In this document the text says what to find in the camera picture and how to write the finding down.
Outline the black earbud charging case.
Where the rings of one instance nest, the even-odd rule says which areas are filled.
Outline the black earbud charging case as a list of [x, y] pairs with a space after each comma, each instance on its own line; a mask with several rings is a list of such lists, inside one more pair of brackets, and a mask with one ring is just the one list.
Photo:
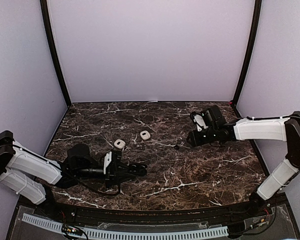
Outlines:
[[128, 172], [135, 175], [143, 177], [147, 174], [148, 166], [143, 163], [132, 163], [128, 166]]

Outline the white earbud charging case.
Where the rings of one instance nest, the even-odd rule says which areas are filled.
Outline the white earbud charging case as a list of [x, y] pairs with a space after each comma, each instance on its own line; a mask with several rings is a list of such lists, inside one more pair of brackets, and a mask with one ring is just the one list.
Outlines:
[[126, 143], [121, 140], [121, 139], [117, 139], [115, 142], [114, 142], [114, 146], [117, 148], [117, 149], [120, 149], [122, 150], [125, 146], [126, 146]]

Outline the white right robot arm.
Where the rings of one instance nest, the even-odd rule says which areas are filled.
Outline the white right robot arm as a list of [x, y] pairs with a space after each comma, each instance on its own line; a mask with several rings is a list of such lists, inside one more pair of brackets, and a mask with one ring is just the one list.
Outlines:
[[244, 117], [226, 121], [218, 106], [189, 115], [196, 129], [188, 133], [186, 141], [192, 147], [214, 142], [268, 140], [281, 141], [287, 145], [282, 162], [259, 185], [252, 201], [245, 205], [245, 213], [256, 217], [270, 199], [300, 172], [300, 111], [276, 117]]

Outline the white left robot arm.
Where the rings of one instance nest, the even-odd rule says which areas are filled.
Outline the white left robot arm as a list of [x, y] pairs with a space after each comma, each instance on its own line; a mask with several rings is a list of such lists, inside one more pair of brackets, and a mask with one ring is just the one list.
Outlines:
[[99, 164], [91, 156], [89, 146], [80, 143], [68, 149], [63, 162], [50, 160], [15, 141], [11, 131], [0, 133], [0, 183], [33, 204], [41, 204], [41, 210], [50, 218], [57, 218], [61, 208], [48, 198], [47, 189], [29, 175], [61, 189], [76, 185], [86, 187], [83, 181], [88, 179], [102, 180], [108, 189], [113, 186], [120, 188], [121, 183], [147, 173], [145, 165], [124, 164], [121, 158], [120, 151], [111, 150], [102, 157], [103, 164]]

